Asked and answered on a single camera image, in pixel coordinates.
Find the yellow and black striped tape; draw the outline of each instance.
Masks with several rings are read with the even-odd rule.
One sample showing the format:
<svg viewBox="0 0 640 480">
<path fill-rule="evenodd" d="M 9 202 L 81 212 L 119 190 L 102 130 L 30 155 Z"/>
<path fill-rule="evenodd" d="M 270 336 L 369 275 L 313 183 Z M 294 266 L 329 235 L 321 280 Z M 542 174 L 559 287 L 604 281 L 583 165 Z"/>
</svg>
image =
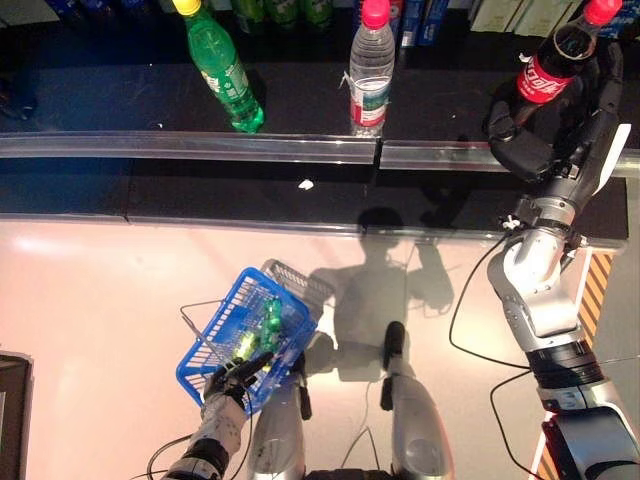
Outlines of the yellow and black striped tape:
<svg viewBox="0 0 640 480">
<path fill-rule="evenodd" d="M 587 273 L 584 293 L 578 311 L 578 318 L 584 328 L 589 346 L 593 346 L 593 338 L 598 327 L 598 319 L 602 311 L 602 303 L 604 302 L 604 294 L 607 289 L 612 262 L 613 257 L 611 255 L 594 253 L 591 256 L 589 272 Z M 544 447 L 542 451 L 542 457 L 536 473 L 545 480 L 559 479 L 547 447 Z"/>
</svg>

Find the plastic basket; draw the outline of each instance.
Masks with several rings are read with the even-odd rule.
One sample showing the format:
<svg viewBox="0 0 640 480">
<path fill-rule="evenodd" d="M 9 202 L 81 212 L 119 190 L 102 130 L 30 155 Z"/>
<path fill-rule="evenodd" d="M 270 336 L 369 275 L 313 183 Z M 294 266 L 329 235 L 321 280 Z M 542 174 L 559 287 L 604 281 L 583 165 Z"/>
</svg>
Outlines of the plastic basket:
<svg viewBox="0 0 640 480">
<path fill-rule="evenodd" d="M 282 304 L 282 340 L 269 371 L 258 372 L 257 381 L 249 387 L 254 413 L 262 408 L 271 391 L 309 344 L 316 322 L 305 304 L 261 271 L 247 268 L 202 331 L 214 350 L 197 339 L 176 369 L 178 382 L 198 405 L 202 405 L 201 393 L 207 378 L 235 356 L 245 334 L 258 331 L 265 316 L 265 303 L 274 298 Z M 260 353 L 257 349 L 250 359 Z"/>
</svg>

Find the white floor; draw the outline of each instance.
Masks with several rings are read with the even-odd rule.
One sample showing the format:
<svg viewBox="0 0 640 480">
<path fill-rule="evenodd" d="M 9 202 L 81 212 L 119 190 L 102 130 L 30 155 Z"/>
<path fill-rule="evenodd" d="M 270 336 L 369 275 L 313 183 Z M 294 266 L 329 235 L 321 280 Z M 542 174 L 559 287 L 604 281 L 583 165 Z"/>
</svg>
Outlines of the white floor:
<svg viewBox="0 0 640 480">
<path fill-rule="evenodd" d="M 406 320 L 411 362 L 439 405 L 457 478 L 525 478 L 507 457 L 488 400 L 493 385 L 517 372 L 447 343 L 450 305 L 493 242 L 413 248 L 408 240 L 210 228 L 0 223 L 0 349 L 34 364 L 27 478 L 126 480 L 144 472 L 160 445 L 194 430 L 199 411 L 174 376 L 193 342 L 178 307 L 224 296 L 244 267 L 269 258 L 334 283 L 336 298 L 321 321 L 329 333 L 379 343 L 388 321 Z M 199 307 L 193 315 L 204 326 L 212 313 Z M 465 298 L 456 339 L 524 361 L 484 268 Z M 310 378 L 308 471 L 338 468 L 363 420 L 367 381 L 380 374 L 343 367 Z M 380 383 L 370 388 L 366 423 L 388 468 L 391 415 L 378 407 Z M 515 455 L 530 465 L 543 417 L 534 380 L 507 386 L 498 407 Z M 365 440 L 348 467 L 375 468 Z M 164 453 L 156 468 L 182 448 Z"/>
</svg>

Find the green soda bottle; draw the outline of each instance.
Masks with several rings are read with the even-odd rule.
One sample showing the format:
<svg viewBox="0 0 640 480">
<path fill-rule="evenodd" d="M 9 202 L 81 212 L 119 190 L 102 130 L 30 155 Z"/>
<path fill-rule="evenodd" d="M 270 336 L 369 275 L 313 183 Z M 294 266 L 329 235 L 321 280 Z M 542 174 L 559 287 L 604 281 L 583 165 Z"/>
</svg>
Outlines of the green soda bottle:
<svg viewBox="0 0 640 480">
<path fill-rule="evenodd" d="M 173 0 L 187 24 L 189 51 L 237 130 L 255 133 L 264 122 L 247 74 L 229 34 L 211 18 L 201 0 Z"/>
<path fill-rule="evenodd" d="M 264 33 L 264 0 L 231 0 L 240 30 L 249 35 Z"/>
<path fill-rule="evenodd" d="M 301 0 L 302 11 L 312 31 L 324 32 L 331 26 L 333 0 Z"/>
<path fill-rule="evenodd" d="M 296 28 L 298 20 L 298 0 L 265 0 L 271 20 L 284 32 Z"/>
</svg>

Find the red coca-cola label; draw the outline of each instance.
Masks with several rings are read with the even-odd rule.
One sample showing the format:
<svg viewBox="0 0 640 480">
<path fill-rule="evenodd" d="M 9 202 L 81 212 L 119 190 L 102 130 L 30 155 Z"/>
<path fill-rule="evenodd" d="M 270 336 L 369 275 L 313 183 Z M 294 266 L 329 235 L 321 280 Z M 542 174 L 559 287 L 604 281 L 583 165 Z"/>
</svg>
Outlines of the red coca-cola label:
<svg viewBox="0 0 640 480">
<path fill-rule="evenodd" d="M 533 103 L 547 103 L 566 87 L 572 78 L 558 78 L 545 72 L 534 55 L 518 76 L 520 94 Z"/>
</svg>

